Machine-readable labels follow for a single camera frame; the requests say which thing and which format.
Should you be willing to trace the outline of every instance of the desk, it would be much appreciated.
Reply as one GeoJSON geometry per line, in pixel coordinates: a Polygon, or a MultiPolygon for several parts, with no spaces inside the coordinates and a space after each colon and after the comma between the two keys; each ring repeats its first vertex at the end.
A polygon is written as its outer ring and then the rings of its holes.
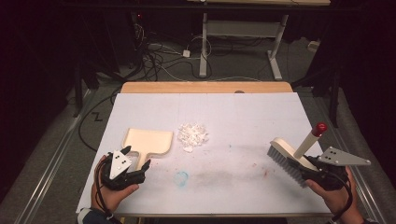
{"type": "MultiPolygon", "coordinates": [[[[234,4],[259,4],[259,5],[285,5],[285,6],[328,6],[330,0],[206,0],[210,3],[234,3],[234,4]]],[[[203,17],[202,49],[200,61],[200,77],[206,77],[207,65],[207,36],[208,35],[233,35],[252,37],[274,37],[275,44],[272,50],[267,50],[268,62],[273,71],[275,80],[282,80],[279,66],[276,62],[276,54],[285,31],[286,22],[289,15],[283,15],[280,22],[258,22],[258,21],[211,21],[207,19],[207,13],[203,17]]]]}
{"type": "MultiPolygon", "coordinates": [[[[299,186],[266,155],[274,137],[285,137],[298,146],[311,130],[297,93],[287,83],[126,83],[117,96],[92,170],[103,154],[120,149],[128,128],[172,131],[174,138],[166,155],[151,158],[145,183],[121,203],[119,215],[329,215],[320,197],[299,186]],[[177,141],[178,127],[186,122],[204,124],[209,137],[192,153],[185,152],[177,141]]],[[[307,154],[321,154],[319,145],[307,154]]],[[[77,211],[90,205],[92,170],[77,211]]]]}

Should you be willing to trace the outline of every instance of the beige dustpan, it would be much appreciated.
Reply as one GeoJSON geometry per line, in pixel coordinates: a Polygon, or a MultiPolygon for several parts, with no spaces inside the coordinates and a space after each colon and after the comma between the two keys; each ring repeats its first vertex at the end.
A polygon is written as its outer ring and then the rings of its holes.
{"type": "Polygon", "coordinates": [[[139,154],[135,169],[140,170],[148,155],[162,155],[170,149],[172,137],[173,132],[129,129],[123,147],[131,146],[131,151],[139,154]]]}

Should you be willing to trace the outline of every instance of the human hand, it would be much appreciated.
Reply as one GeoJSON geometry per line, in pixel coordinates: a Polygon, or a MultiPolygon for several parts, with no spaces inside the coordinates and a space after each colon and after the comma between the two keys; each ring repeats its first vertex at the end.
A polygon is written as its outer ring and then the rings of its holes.
{"type": "MultiPolygon", "coordinates": [[[[352,205],[350,205],[349,209],[345,211],[343,215],[341,215],[340,219],[345,224],[354,224],[354,223],[363,223],[363,217],[358,209],[358,193],[356,191],[356,182],[352,176],[352,173],[349,167],[346,168],[346,172],[349,178],[349,186],[352,191],[353,201],[352,205]]],[[[306,180],[306,185],[311,188],[317,195],[323,198],[323,201],[326,203],[327,207],[329,207],[330,211],[335,215],[338,214],[347,204],[348,193],[345,187],[339,190],[325,190],[318,183],[313,180],[306,180]]]]}
{"type": "MultiPolygon", "coordinates": [[[[103,156],[102,159],[98,162],[95,168],[95,173],[97,169],[99,169],[99,164],[106,158],[106,156],[103,156]]],[[[133,192],[135,192],[137,189],[139,189],[139,186],[134,184],[131,186],[128,186],[126,189],[123,190],[112,190],[107,188],[106,186],[103,186],[102,184],[102,179],[100,174],[102,171],[99,171],[99,186],[100,186],[100,192],[102,193],[103,200],[105,202],[106,208],[109,210],[109,212],[113,213],[118,207],[119,204],[122,200],[124,200],[126,197],[131,195],[133,192]]],[[[92,184],[92,190],[91,190],[91,207],[96,208],[99,210],[102,210],[104,213],[103,207],[104,205],[101,204],[99,200],[99,196],[97,194],[97,187],[96,187],[96,178],[93,178],[93,184],[92,184]]]]}

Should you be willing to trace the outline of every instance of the red knob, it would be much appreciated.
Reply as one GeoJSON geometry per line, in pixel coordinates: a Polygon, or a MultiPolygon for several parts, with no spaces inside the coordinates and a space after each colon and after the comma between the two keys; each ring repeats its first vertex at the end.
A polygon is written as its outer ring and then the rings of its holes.
{"type": "Polygon", "coordinates": [[[319,122],[314,129],[312,129],[312,134],[315,137],[320,137],[327,130],[327,125],[324,122],[319,122]]]}

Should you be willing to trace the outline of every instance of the white desk frame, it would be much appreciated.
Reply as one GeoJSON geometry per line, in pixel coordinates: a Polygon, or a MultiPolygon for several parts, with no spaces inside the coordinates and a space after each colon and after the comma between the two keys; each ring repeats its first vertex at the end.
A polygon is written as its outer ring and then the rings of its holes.
{"type": "Polygon", "coordinates": [[[282,80],[279,67],[276,62],[276,53],[285,31],[286,22],[289,15],[284,15],[281,22],[255,22],[255,21],[209,21],[207,13],[204,13],[202,31],[202,53],[200,61],[200,77],[206,77],[208,35],[232,35],[232,36],[253,36],[253,37],[275,37],[275,44],[272,50],[267,51],[267,56],[274,78],[282,80]]]}
{"type": "MultiPolygon", "coordinates": [[[[243,4],[268,4],[268,5],[289,5],[298,4],[299,6],[328,6],[329,0],[206,0],[214,3],[243,3],[243,4]]],[[[209,21],[207,14],[204,13],[202,31],[202,53],[200,61],[200,77],[206,77],[207,66],[207,47],[208,35],[231,35],[231,36],[252,36],[252,37],[274,37],[275,44],[272,50],[267,50],[269,64],[276,81],[282,80],[279,67],[276,62],[276,54],[285,31],[289,15],[283,15],[281,22],[255,22],[255,21],[209,21]]]]}

